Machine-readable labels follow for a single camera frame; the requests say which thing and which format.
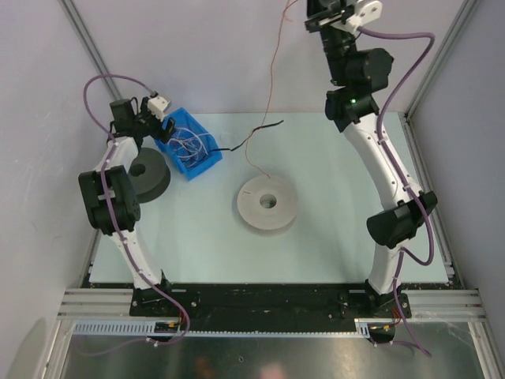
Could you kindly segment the blue plastic bin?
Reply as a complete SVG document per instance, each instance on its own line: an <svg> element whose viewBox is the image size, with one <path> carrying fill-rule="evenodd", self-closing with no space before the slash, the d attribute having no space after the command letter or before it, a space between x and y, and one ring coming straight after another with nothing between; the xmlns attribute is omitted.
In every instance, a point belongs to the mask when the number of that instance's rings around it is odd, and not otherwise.
<svg viewBox="0 0 505 379"><path fill-rule="evenodd" d="M171 112L168 117L176 122L175 132L168 143L155 140L155 144L188 181L223 158L215 138L184 107Z"/></svg>

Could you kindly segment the light grey cable spool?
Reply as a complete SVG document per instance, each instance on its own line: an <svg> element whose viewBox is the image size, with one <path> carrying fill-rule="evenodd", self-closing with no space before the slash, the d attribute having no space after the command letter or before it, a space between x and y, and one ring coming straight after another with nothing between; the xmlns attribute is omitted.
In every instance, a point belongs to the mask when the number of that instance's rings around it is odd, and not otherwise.
<svg viewBox="0 0 505 379"><path fill-rule="evenodd" d="M294 185L276 175L256 176L238 191L238 215L255 234L281 235L295 223L299 200Z"/></svg>

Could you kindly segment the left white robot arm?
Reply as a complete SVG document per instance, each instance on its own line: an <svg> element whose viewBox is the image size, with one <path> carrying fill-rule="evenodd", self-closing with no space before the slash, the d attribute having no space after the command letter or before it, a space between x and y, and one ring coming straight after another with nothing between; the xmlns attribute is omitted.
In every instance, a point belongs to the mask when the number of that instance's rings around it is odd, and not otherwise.
<svg viewBox="0 0 505 379"><path fill-rule="evenodd" d="M119 248L135 288L157 287L146 304L159 316L173 309L174 296L161 288L167 280L149 253L138 222L140 206L160 197L170 184L170 168L162 153L143 145L147 137L167 142L173 136L170 104L158 94L110 103L113 119L107 128L106 153L94 170L78 177L89 223Z"/></svg>

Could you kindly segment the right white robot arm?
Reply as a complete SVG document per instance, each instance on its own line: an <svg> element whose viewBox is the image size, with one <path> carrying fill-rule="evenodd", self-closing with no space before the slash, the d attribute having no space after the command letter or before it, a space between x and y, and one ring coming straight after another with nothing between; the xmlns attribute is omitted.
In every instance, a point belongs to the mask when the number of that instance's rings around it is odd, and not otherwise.
<svg viewBox="0 0 505 379"><path fill-rule="evenodd" d="M359 34L379 39L423 39L430 44L430 32L407 34L380 33L365 26L380 18L380 1L309 1L305 28L320 35L331 83L335 90L326 94L325 115L352 144L361 157L380 197L382 211L366 221L376 244L372 271L366 284L371 292L364 297L365 310L382 317L392 307L391 293L399 287L402 258L408 254L408 241L420 227L428 233L428 257L419 265L430 265L434 258L434 236L429 215L438 199L426 192L409 175L389 138L373 93L388 86L393 57L383 48L359 50Z"/></svg>

